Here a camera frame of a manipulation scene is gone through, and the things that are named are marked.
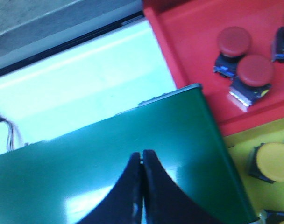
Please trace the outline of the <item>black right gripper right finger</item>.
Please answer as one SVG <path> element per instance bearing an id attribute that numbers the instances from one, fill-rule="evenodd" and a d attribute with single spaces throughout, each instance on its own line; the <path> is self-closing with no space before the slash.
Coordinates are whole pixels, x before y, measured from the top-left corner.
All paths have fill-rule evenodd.
<path id="1" fill-rule="evenodd" d="M 144 203 L 148 224 L 220 224 L 171 179 L 155 151 L 142 153 Z"/>

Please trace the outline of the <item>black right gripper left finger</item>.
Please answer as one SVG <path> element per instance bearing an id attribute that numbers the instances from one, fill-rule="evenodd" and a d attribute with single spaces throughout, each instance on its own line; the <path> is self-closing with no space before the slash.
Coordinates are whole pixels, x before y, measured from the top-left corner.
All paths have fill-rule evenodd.
<path id="1" fill-rule="evenodd" d="M 120 178 L 106 197 L 79 224 L 140 224 L 143 206 L 140 154 L 131 154 Z"/>

